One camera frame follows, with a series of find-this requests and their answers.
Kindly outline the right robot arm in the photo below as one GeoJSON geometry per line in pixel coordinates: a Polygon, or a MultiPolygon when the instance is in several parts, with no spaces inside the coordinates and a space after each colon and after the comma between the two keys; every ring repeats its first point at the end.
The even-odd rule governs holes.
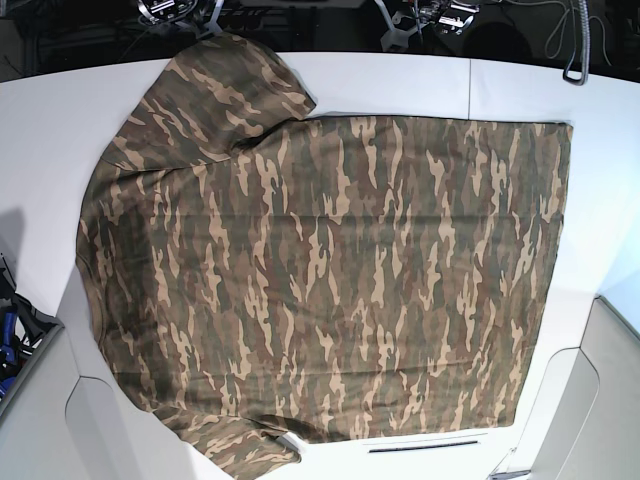
{"type": "Polygon", "coordinates": [[[196,38],[222,31],[218,19],[224,0],[138,0],[139,21],[162,34],[187,32],[196,38]]]}

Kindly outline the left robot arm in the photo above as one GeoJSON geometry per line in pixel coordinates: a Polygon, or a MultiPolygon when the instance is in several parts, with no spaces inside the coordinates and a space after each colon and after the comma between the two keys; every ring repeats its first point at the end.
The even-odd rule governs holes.
{"type": "Polygon", "coordinates": [[[460,36],[480,11],[479,1],[401,1],[393,14],[384,1],[374,3],[387,28],[380,39],[384,52],[405,51],[414,35],[423,41],[425,28],[438,34],[460,36]]]}

